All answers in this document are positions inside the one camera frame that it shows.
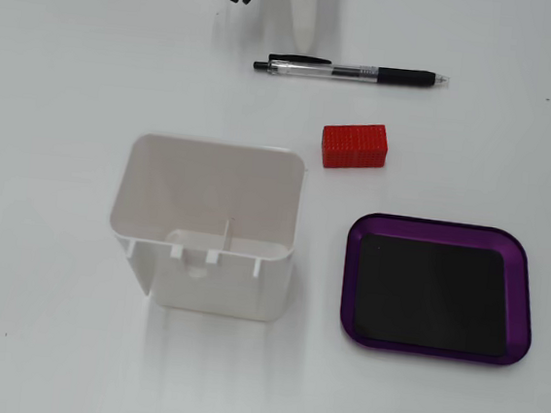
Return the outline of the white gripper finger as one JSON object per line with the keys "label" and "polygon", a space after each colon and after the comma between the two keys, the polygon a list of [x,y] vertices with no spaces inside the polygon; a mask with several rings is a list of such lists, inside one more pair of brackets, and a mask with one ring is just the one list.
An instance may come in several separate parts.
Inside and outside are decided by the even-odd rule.
{"label": "white gripper finger", "polygon": [[303,54],[313,46],[318,6],[318,0],[291,0],[295,47]]}

